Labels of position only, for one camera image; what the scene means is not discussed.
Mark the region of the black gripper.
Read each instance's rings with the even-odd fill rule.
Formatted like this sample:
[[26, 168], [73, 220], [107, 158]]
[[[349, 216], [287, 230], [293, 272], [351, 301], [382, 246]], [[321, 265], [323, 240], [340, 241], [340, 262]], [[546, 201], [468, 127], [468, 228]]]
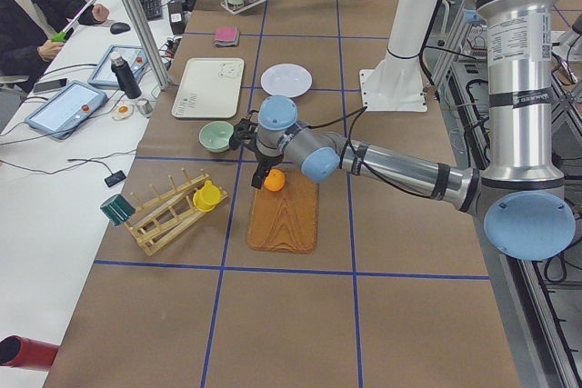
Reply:
[[228, 146], [230, 150], [237, 150], [243, 146], [255, 155], [258, 165], [253, 173], [251, 186], [255, 189], [261, 189], [269, 174], [269, 165], [281, 164], [284, 156], [276, 148], [274, 152], [268, 153], [264, 153], [259, 149], [257, 142], [258, 122], [252, 120], [254, 113], [255, 111], [249, 111], [245, 117], [234, 125], [233, 133], [228, 140]]

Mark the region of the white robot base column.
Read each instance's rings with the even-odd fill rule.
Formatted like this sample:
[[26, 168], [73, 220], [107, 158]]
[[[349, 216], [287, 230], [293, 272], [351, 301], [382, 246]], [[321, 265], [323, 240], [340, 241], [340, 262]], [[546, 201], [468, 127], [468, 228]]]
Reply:
[[420, 56], [439, 0], [399, 0], [385, 58], [360, 72], [362, 105], [369, 112], [427, 110]]

